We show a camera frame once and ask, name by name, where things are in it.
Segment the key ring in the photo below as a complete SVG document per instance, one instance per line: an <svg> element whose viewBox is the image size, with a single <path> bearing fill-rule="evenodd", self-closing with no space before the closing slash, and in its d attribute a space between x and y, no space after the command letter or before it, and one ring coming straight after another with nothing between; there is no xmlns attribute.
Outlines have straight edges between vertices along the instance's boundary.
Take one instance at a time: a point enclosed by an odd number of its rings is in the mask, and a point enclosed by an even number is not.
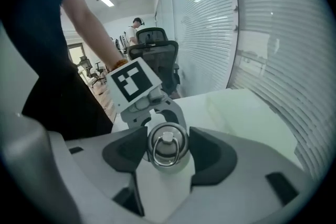
<svg viewBox="0 0 336 224"><path fill-rule="evenodd" d="M178 140L176 138L173 137L173 142L175 143L176 145L176 156L175 156L175 159L173 162L169 163L169 164L164 164L164 163L161 163L160 161L158 161L158 159L156 159L155 157L155 152L156 152L156 147L159 143L159 141L163 140L163 136L159 136L154 144L154 148L153 148L153 159L154 159L154 162L157 164L157 165L160 165L160 166L163 166L163 167L170 167L170 166L173 166L174 164L177 163L177 160L180 156L180 146L178 144Z"/></svg>

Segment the black pants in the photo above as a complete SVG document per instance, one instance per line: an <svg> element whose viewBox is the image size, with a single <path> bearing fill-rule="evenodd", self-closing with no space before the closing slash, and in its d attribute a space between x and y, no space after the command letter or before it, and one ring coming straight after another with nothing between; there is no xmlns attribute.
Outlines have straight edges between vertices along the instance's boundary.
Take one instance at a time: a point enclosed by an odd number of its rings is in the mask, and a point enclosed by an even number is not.
<svg viewBox="0 0 336 224"><path fill-rule="evenodd" d="M39 121L65 140L108 134L113 124L78 74L55 86L38 79L23 115Z"/></svg>

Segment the white table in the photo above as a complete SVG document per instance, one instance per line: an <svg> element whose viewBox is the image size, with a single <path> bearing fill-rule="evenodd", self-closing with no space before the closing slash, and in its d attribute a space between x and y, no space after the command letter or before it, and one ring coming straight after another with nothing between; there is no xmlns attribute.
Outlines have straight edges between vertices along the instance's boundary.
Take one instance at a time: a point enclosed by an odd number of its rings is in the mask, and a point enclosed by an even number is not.
<svg viewBox="0 0 336 224"><path fill-rule="evenodd" d="M294 154L297 140L289 128L249 90L226 89L174 101L184 113L187 130L190 126L201 127L267 144L302 169ZM153 111L151 114L152 121L147 124L149 132L165 121L162 115ZM125 129L128 129L127 124L117 115L112 132ZM188 197L188 186L194 173L192 158L177 175L158 172L151 163L143 160L137 169L137 179L146 219L156 223L164 221Z"/></svg>

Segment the orange bracelet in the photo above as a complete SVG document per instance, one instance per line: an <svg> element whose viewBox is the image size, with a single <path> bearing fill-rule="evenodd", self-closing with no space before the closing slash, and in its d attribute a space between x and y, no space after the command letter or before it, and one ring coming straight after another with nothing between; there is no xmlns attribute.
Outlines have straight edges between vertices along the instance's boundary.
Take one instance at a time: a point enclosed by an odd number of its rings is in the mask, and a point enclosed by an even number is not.
<svg viewBox="0 0 336 224"><path fill-rule="evenodd" d="M117 68L123 66L124 64L128 63L126 59L119 60L113 67L112 71L116 70Z"/></svg>

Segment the white t-shirt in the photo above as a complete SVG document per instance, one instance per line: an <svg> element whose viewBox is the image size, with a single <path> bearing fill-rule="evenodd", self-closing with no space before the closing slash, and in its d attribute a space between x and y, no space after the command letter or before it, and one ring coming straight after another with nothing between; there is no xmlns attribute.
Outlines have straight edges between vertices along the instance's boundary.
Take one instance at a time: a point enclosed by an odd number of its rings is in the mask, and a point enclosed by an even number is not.
<svg viewBox="0 0 336 224"><path fill-rule="evenodd" d="M126 38L130 46L133 46L135 43L131 41L131 37L137 37L137 31L132 26L129 26L126 30Z"/></svg>

